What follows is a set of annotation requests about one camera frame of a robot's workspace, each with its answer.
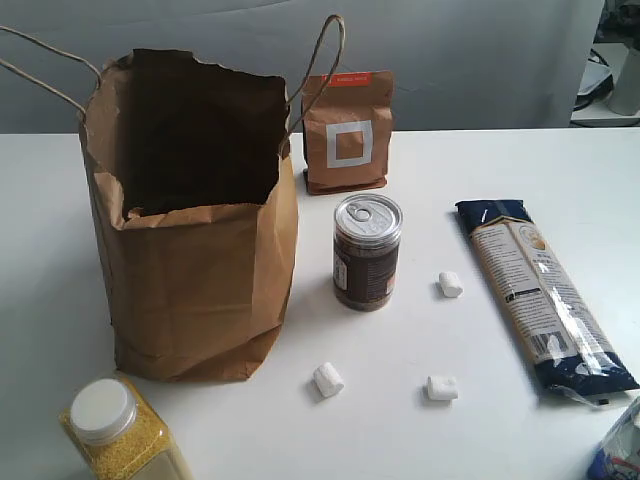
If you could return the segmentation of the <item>brown can with pull-tab lid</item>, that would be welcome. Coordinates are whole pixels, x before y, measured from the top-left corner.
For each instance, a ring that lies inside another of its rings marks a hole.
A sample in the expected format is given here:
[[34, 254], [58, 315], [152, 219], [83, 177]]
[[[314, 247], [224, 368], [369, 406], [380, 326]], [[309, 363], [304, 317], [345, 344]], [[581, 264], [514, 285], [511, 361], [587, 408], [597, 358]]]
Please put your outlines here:
[[395, 285], [403, 214], [390, 198], [351, 195], [334, 210], [333, 285], [337, 299], [359, 311], [375, 311]]

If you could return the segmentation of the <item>white marshmallow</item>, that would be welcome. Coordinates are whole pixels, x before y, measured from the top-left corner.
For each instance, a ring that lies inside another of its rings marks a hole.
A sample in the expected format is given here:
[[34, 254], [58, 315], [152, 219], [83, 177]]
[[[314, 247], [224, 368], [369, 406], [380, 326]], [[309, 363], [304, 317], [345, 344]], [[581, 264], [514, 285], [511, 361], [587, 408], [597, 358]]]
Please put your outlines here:
[[464, 291], [460, 278], [452, 271], [440, 272], [438, 276], [438, 283], [446, 298], [457, 298]]
[[344, 380], [330, 362], [325, 362], [314, 370], [313, 381], [323, 398], [337, 395], [345, 386]]
[[426, 392], [431, 401], [450, 402], [459, 397], [457, 380], [453, 376], [429, 376]]

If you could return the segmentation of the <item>brown paper bag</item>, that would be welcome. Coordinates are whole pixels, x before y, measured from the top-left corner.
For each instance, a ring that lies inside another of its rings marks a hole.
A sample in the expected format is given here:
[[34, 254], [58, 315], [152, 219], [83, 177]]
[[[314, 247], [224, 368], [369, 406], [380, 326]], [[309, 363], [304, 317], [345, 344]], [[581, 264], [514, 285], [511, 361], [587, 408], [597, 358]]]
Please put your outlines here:
[[249, 378], [293, 280], [293, 95], [182, 50], [135, 49], [95, 76], [78, 133], [117, 368]]

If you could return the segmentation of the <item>brown kraft coffee pouch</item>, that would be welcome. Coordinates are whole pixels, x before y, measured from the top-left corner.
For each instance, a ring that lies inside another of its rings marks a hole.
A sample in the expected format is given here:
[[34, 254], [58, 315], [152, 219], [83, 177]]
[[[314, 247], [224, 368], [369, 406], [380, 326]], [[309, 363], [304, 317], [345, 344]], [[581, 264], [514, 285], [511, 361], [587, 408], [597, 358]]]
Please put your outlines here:
[[393, 73], [340, 73], [325, 90], [324, 75], [302, 90], [307, 192], [325, 195], [382, 188], [393, 132]]

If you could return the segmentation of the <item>dark blue spaghetti package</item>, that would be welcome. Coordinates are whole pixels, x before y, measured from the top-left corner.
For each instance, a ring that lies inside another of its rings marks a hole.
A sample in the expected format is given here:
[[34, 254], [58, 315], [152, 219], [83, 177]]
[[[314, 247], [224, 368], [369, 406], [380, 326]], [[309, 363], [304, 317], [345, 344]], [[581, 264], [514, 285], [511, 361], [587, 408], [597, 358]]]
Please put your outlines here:
[[523, 201], [456, 209], [543, 390], [582, 400], [638, 389]]

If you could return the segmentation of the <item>yellow grain jar white lid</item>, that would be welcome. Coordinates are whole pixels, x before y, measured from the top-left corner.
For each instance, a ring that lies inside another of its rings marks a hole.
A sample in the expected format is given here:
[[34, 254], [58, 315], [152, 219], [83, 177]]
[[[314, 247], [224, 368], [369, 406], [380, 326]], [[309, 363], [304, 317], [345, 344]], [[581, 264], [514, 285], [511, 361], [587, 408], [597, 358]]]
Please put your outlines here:
[[97, 479], [191, 479], [169, 427], [122, 376], [83, 387], [59, 421]]

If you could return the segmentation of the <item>white cylinder in background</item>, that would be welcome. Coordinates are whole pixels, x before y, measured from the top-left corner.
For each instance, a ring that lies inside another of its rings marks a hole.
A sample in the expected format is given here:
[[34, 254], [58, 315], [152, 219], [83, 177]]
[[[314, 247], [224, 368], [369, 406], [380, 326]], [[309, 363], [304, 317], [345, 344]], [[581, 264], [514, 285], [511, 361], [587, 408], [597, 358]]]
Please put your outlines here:
[[609, 97], [609, 109], [622, 116], [634, 116], [639, 111], [639, 84], [639, 37], [636, 37]]

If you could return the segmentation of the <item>blue plastic package corner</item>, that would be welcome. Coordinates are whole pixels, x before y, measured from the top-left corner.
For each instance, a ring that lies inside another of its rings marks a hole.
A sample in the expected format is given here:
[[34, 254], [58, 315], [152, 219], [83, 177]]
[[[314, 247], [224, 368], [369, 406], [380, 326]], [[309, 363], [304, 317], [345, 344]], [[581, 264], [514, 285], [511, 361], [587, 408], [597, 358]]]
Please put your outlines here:
[[639, 398], [635, 398], [607, 432], [587, 470], [588, 479], [639, 479], [639, 409]]

